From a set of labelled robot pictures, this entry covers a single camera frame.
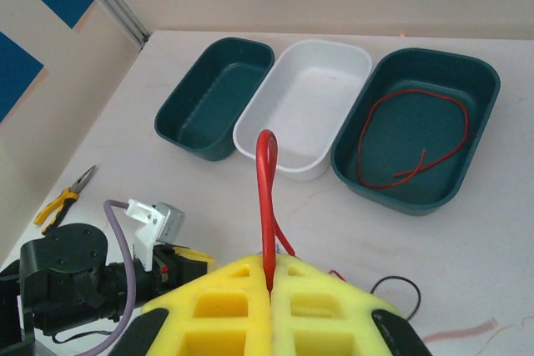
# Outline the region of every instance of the yellow pliers handle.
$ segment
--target yellow pliers handle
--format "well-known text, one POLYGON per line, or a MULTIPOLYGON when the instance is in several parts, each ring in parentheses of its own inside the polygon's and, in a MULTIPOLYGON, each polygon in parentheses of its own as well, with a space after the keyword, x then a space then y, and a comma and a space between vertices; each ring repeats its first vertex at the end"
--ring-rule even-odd
POLYGON ((78 198, 78 193, 73 192, 71 188, 65 188, 57 198, 55 198, 43 210, 41 210, 41 212, 33 220, 33 223, 35 225, 43 225, 48 216, 56 208, 59 208, 54 220, 46 228, 44 228, 43 231, 41 231, 43 235, 46 234, 48 230, 57 227, 62 222, 67 214, 67 211, 78 200, 78 198))

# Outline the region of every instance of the white plastic tray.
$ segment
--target white plastic tray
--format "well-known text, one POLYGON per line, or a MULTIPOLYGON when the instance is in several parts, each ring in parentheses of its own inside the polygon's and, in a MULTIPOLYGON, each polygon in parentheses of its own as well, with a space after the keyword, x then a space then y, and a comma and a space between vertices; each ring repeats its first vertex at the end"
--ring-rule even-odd
POLYGON ((277 169, 308 181, 329 167, 329 151, 372 69, 365 50, 307 40, 287 48, 234 126, 234 143, 254 159, 256 140, 270 129, 278 140, 277 169))

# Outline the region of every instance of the red rubber tube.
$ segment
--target red rubber tube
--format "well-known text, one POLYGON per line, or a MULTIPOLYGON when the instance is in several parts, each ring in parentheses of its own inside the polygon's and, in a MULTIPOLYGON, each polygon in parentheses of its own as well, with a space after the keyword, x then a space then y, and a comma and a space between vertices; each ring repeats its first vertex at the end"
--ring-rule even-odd
POLYGON ((276 221, 273 208, 273 182, 276 173, 278 143, 268 129, 262 131, 256 143, 256 175, 258 177, 259 213, 261 216, 261 238, 263 245, 265 283, 269 292, 273 289, 276 268, 276 237, 285 251, 295 256, 295 251, 282 233, 276 221))

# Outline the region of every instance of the white wall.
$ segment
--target white wall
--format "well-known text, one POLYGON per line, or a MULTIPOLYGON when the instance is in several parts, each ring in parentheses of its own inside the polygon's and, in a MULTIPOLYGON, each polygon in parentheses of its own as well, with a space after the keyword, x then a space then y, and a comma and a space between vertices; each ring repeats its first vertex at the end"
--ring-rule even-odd
POLYGON ((150 28, 534 38, 534 0, 127 0, 150 28))
POLYGON ((40 0, 0 0, 0 10, 0 31, 44 65, 0 126, 3 260, 128 71, 138 46, 96 3, 74 29, 40 0))

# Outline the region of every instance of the dark green plastic tray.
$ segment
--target dark green plastic tray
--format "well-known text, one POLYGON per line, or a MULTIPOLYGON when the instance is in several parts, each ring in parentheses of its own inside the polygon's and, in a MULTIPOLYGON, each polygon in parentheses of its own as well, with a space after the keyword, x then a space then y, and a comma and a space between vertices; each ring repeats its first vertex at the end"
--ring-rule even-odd
POLYGON ((206 160, 227 158, 235 150, 235 122, 274 62, 263 43, 224 38, 211 44, 159 110, 156 132, 206 160))
MULTIPOLYGON (((496 71, 476 58, 419 48, 386 56, 367 80, 332 148, 337 176, 355 193, 410 215, 428 214, 458 192, 481 139, 500 88, 496 71), (357 176, 357 146, 369 111, 388 93, 422 88, 464 103, 469 136, 444 162, 394 188, 370 189, 357 176)), ((425 163, 449 153, 465 132, 461 109, 453 102, 409 93, 381 103, 370 120, 361 150, 367 183, 395 181, 393 174, 414 168, 426 149, 425 163)))

